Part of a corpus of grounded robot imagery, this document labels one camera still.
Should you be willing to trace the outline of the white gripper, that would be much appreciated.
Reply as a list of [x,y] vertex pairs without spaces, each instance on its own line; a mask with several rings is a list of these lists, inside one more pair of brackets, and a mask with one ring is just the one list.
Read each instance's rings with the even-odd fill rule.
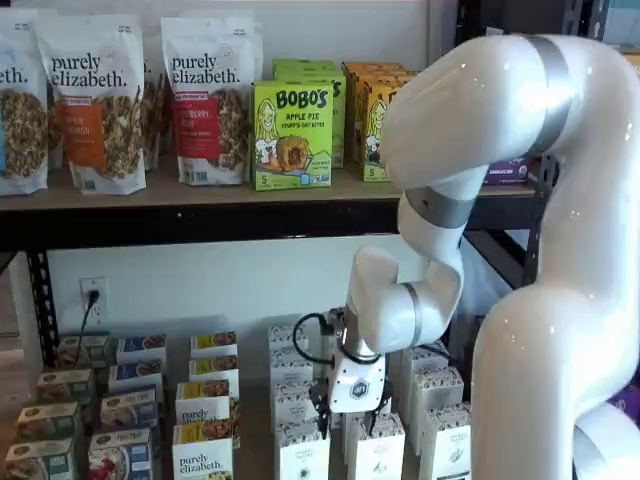
[[331,412],[367,411],[364,427],[366,431],[372,431],[393,397],[392,384],[385,382],[385,357],[379,356],[374,363],[359,363],[338,349],[334,361],[329,374],[329,389],[327,382],[314,383],[309,389],[320,434],[328,434]]

